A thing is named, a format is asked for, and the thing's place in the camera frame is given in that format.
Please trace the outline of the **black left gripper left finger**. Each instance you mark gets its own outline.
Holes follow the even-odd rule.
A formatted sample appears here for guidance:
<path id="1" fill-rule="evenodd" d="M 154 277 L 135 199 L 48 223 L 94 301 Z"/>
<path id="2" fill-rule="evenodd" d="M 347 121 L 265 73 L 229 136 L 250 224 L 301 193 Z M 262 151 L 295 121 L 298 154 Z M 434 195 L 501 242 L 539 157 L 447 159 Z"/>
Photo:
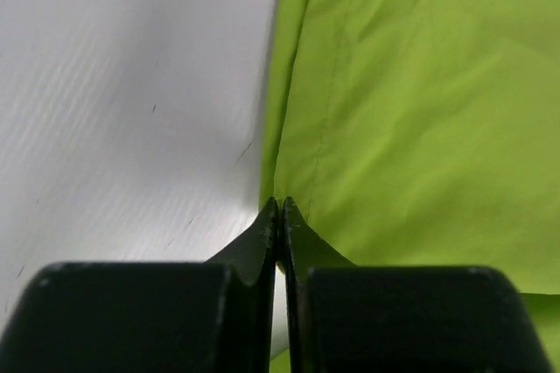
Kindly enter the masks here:
<path id="1" fill-rule="evenodd" d="M 266 372 L 278 205 L 203 263 L 37 272 L 1 338 L 4 372 Z"/>

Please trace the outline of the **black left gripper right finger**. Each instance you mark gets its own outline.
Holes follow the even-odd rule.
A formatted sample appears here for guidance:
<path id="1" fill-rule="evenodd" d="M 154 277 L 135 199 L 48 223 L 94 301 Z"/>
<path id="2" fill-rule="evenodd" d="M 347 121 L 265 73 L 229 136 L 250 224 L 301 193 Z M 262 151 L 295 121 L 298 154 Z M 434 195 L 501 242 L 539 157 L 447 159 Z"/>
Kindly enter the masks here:
<path id="1" fill-rule="evenodd" d="M 486 266 L 357 266 L 282 213 L 294 372 L 550 372 L 521 294 Z"/>

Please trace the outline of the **lime green shorts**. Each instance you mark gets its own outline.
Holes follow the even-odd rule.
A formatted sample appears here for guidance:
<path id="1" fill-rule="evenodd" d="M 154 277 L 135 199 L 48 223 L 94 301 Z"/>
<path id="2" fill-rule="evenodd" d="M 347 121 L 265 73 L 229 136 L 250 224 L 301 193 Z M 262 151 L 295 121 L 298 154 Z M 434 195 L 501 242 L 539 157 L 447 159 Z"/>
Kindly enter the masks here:
<path id="1" fill-rule="evenodd" d="M 260 201 L 363 265 L 481 264 L 559 361 L 559 0 L 279 0 Z"/>

